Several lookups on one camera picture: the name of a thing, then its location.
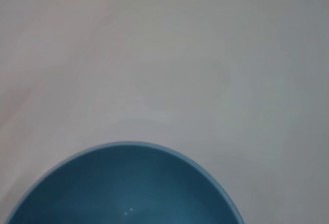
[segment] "bowl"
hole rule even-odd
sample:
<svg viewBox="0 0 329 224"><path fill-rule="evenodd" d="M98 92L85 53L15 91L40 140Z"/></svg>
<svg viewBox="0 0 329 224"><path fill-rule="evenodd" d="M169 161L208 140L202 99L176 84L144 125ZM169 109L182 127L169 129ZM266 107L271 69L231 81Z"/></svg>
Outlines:
<svg viewBox="0 0 329 224"><path fill-rule="evenodd" d="M198 164L143 142L93 147L57 165L5 224L243 224Z"/></svg>

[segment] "blue bowl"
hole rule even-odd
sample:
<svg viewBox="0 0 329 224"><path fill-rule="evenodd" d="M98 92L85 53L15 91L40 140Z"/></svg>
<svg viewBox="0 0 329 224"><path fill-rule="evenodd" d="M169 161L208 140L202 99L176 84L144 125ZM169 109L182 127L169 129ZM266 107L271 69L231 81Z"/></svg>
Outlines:
<svg viewBox="0 0 329 224"><path fill-rule="evenodd" d="M44 175L5 224L243 224L223 188L169 148L118 142Z"/></svg>

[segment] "dark object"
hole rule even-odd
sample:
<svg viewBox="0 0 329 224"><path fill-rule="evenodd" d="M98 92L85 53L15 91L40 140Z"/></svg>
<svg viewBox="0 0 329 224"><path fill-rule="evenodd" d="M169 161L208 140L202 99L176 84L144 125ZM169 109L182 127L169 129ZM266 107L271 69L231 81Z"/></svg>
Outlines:
<svg viewBox="0 0 329 224"><path fill-rule="evenodd" d="M199 165L168 148L110 143L43 176L6 224L243 224L233 202Z"/></svg>

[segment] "white surface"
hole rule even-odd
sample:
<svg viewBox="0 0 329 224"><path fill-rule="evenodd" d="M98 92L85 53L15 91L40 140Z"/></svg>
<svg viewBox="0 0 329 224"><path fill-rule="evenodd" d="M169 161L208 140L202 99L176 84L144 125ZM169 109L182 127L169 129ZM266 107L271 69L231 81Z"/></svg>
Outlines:
<svg viewBox="0 0 329 224"><path fill-rule="evenodd" d="M0 0L0 222L95 144L169 146L247 224L329 223L329 0Z"/></svg>

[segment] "bowl rim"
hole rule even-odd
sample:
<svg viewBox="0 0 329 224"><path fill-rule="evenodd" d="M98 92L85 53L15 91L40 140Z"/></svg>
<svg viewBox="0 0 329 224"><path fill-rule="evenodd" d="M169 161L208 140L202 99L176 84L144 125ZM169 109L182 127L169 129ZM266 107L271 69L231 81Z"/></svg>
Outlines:
<svg viewBox="0 0 329 224"><path fill-rule="evenodd" d="M198 163L196 163L189 157L183 155L182 153L180 153L176 150L173 150L171 148L168 148L166 146L162 146L159 144L141 142L141 141L119 141L119 142L109 142L109 143L99 144L99 145L84 149L84 150L82 150L78 153L75 153L75 154L69 156L68 158L64 159L60 163L53 166L50 170L48 170L45 174L43 174L35 183L32 184L32 186L23 194L23 196L15 204L14 208L10 212L10 214L7 217L4 224L9 224L11 222L11 220L13 219L17 210L20 208L20 206L23 204L23 202L27 199L27 197L33 192L33 190L36 189L48 176L50 176L52 173L57 171L59 168L65 166L66 164L70 163L71 161L76 160L79 157L82 157L86 154L89 154L89 153L92 153L92 152L95 152L98 150L102 150L105 148L118 147L118 146L137 146L137 147L153 148L155 150L160 150L160 151L163 151L170 155L173 155L175 157L178 157L182 161L191 165L193 168L195 168L197 171L199 171L217 189L218 193L224 198L224 201L226 201L226 204L232 210L232 213L233 213L234 217L236 218L238 224L244 224L241 214L237 210L232 199L229 197L229 195L226 193L226 191L223 189L223 187L203 167L201 167Z"/></svg>

